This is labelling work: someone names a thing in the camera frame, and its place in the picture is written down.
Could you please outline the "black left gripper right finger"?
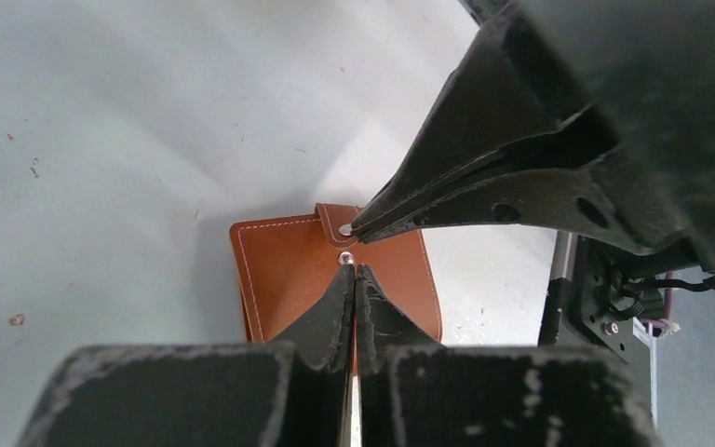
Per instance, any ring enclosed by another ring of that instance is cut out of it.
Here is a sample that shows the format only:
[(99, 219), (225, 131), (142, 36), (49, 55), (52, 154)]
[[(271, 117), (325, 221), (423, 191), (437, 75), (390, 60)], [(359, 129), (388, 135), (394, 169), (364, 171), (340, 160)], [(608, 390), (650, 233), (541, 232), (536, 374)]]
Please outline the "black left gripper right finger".
[(592, 346), (457, 346), (428, 336), (356, 270), (366, 446), (657, 446), (627, 367)]

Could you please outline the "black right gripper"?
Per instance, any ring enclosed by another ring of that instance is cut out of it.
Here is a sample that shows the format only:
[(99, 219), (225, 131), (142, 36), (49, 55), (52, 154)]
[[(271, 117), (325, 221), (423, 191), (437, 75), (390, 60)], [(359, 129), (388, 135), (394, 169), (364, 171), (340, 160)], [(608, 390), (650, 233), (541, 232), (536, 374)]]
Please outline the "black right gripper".
[(577, 168), (621, 148), (715, 267), (715, 1), (465, 9), (482, 25), (367, 206), (489, 167)]

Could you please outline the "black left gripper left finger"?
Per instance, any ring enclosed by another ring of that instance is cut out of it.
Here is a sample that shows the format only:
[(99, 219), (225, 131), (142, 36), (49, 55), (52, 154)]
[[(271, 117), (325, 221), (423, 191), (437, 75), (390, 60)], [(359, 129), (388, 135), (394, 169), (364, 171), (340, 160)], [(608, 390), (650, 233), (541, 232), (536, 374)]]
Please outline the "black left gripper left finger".
[(353, 266), (267, 343), (88, 345), (47, 381), (21, 446), (345, 446)]

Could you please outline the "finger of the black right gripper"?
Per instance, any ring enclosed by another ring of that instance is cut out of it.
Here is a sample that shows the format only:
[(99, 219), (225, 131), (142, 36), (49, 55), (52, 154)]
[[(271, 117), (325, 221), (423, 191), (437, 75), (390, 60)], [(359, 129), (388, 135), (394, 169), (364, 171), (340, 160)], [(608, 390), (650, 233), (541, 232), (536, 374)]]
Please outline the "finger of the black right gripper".
[(489, 167), (397, 205), (375, 202), (352, 222), (352, 233), (372, 243), (417, 229), (505, 224), (576, 233), (633, 254), (660, 252), (685, 237), (621, 148), (577, 168)]

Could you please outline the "brown leather card holder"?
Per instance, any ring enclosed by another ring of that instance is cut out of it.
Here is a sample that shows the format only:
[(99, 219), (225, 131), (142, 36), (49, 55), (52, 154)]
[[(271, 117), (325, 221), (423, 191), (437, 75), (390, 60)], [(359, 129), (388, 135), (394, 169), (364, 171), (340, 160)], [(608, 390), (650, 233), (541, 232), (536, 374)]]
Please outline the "brown leather card holder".
[(438, 293), (422, 233), (363, 244), (342, 232), (358, 213), (356, 206), (318, 203), (310, 214), (231, 226), (249, 341), (269, 341), (290, 326), (319, 300), (346, 259), (369, 265), (392, 303), (441, 339)]

